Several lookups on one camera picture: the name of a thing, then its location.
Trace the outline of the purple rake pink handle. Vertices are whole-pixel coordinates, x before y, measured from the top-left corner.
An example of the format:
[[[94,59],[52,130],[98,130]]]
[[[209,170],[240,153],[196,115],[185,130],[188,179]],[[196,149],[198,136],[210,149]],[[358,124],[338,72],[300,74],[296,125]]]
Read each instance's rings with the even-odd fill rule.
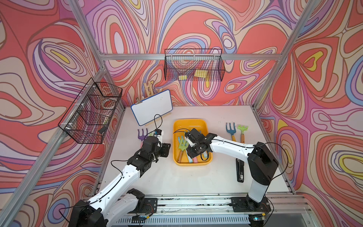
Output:
[[[140,147],[142,147],[143,141],[147,136],[148,136],[148,128],[138,129],[138,139],[141,141]]]

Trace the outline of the green fork wooden handle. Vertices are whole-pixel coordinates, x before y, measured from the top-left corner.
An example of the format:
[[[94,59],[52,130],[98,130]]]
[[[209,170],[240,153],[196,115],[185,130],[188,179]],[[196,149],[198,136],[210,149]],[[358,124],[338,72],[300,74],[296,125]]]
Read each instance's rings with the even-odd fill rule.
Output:
[[[179,155],[178,155],[178,160],[177,160],[177,162],[178,162],[178,163],[181,163],[181,162],[182,162],[183,157],[184,157],[184,156],[187,156],[186,149],[188,148],[189,144],[188,144],[188,142],[185,140],[185,138],[184,138],[184,137],[178,137],[178,142],[179,142],[178,149],[180,150],[180,152],[179,152]]]

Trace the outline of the teal rake yellow handle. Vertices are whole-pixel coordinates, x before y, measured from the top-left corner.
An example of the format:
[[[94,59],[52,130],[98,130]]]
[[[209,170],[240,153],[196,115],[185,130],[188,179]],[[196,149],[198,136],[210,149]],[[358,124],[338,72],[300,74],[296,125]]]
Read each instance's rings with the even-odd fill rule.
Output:
[[[235,123],[226,123],[226,131],[231,135],[232,141],[236,141],[234,135],[236,133]]]

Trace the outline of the green rake wooden handle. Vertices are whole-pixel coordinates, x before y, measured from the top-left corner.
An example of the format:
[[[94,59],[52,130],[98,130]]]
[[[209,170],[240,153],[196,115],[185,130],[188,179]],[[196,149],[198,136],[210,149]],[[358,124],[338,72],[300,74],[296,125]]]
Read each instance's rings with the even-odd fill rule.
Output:
[[[238,125],[237,129],[239,129],[241,131],[241,135],[240,135],[240,141],[241,143],[245,143],[245,135],[244,133],[248,130],[248,126],[245,125]]]

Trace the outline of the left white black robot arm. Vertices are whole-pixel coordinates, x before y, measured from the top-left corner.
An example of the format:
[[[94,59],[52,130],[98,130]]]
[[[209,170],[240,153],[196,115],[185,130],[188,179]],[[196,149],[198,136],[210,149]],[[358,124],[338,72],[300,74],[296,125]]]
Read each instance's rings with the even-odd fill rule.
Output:
[[[147,172],[159,157],[168,157],[171,144],[162,143],[162,135],[148,136],[142,147],[127,161],[120,174],[88,201],[73,206],[70,227],[110,227],[134,210],[141,210],[145,195],[131,185]]]

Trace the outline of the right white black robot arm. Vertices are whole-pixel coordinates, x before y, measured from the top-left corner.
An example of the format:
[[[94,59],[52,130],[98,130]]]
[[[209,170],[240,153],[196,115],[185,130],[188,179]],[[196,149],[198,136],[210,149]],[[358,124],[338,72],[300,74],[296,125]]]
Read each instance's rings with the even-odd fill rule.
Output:
[[[245,203],[251,210],[260,206],[278,169],[278,161],[264,143],[258,142],[255,145],[238,143],[213,133],[205,136],[196,129],[185,133],[185,139],[189,144],[187,154],[191,158],[206,151],[225,154],[247,162],[253,181]]]

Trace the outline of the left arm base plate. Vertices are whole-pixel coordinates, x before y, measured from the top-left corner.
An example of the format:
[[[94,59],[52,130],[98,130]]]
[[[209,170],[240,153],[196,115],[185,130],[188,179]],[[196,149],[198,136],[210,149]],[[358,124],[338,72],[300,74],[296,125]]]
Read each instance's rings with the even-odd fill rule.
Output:
[[[145,198],[141,204],[129,212],[129,214],[152,214],[157,212],[158,199],[157,198]]]

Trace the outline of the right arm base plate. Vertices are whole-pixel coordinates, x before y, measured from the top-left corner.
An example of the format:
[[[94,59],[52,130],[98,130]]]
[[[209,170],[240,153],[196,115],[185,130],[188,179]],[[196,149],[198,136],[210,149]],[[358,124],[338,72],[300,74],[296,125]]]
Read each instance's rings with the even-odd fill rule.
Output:
[[[230,206],[232,206],[234,212],[269,213],[271,211],[266,196],[259,203],[247,197],[231,197]]]

